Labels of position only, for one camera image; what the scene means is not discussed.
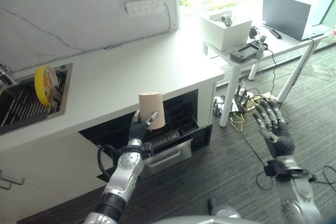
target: kitchen counter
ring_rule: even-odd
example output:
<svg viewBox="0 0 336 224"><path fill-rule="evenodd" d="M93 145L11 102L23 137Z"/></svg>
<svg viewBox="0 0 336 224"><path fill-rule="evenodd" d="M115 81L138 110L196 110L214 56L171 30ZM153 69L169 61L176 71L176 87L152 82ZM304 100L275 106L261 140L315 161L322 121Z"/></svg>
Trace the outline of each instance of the kitchen counter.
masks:
<svg viewBox="0 0 336 224"><path fill-rule="evenodd" d="M161 91L166 100L195 89L198 83L216 82L224 76L181 31L50 65L71 62L73 69L64 115L1 135L0 158L34 148L40 141L52 141L135 111L140 92ZM22 71L16 77L32 74L36 69Z"/></svg>

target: yellow plate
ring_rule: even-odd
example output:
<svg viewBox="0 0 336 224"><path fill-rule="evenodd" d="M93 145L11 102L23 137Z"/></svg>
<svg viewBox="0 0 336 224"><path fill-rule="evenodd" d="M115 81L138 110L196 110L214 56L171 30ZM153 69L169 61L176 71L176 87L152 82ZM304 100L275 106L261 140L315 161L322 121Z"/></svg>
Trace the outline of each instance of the yellow plate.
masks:
<svg viewBox="0 0 336 224"><path fill-rule="evenodd" d="M55 86L58 86L58 79L54 69L50 66L39 67L35 73L34 84L38 100L44 106L50 106Z"/></svg>

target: cabinet handle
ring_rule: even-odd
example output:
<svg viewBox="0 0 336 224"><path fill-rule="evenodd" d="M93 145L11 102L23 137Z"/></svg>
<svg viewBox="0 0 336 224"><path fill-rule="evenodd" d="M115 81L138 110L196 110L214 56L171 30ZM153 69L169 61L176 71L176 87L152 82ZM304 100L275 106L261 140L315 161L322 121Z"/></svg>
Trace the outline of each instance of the cabinet handle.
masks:
<svg viewBox="0 0 336 224"><path fill-rule="evenodd" d="M3 170L0 170L0 179L3 180L3 181L7 181L7 182L13 183L13 184L15 184L15 185L19 185L19 186L21 186L21 185L23 185L23 183L24 183L25 180L26 180L26 178L23 178L23 179L21 180L21 182L17 182L17 181L16 181L15 179L13 179L13 178L4 177L4 176L2 175L2 171L3 171Z"/></svg>
<svg viewBox="0 0 336 224"><path fill-rule="evenodd" d="M9 183L9 186L8 186L8 187L0 186L0 189L10 190L11 187L12 187L12 183Z"/></svg>

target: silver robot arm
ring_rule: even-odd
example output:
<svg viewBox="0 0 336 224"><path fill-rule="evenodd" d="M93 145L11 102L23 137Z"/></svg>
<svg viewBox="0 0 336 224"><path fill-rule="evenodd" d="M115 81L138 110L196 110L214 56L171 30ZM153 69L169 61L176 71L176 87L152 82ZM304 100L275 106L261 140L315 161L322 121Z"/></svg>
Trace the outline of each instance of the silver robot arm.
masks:
<svg viewBox="0 0 336 224"><path fill-rule="evenodd" d="M292 156L279 156L276 157L276 161L283 164L287 172L294 177L276 178L282 218L287 224L313 224L321 221L322 217L314 204L313 190L307 173L298 167Z"/></svg>
<svg viewBox="0 0 336 224"><path fill-rule="evenodd" d="M312 175L298 167L291 156L294 140L287 130L286 120L276 103L260 100L254 117L260 126L271 155L275 158L265 166L267 176L276 178L281 214L287 224L317 223L322 220L314 204L313 190L308 181Z"/></svg>
<svg viewBox="0 0 336 224"><path fill-rule="evenodd" d="M117 169L111 176L105 190L84 224L116 224L124 211L132 193L135 183L143 169L141 154L152 152L151 145L142 144L149 125L157 118L154 112L145 122L140 122L140 111L134 114L130 128L128 145L121 150Z"/></svg>

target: stainless steel sink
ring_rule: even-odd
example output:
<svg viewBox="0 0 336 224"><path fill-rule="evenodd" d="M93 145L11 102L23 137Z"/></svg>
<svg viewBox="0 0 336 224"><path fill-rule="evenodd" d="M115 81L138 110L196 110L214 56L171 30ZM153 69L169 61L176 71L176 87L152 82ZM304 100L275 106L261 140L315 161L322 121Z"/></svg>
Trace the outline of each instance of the stainless steel sink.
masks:
<svg viewBox="0 0 336 224"><path fill-rule="evenodd" d="M36 95L34 75L16 80L15 86L0 90L0 134L43 120L55 118L65 112L72 64L54 68L59 87L50 106L43 106Z"/></svg>

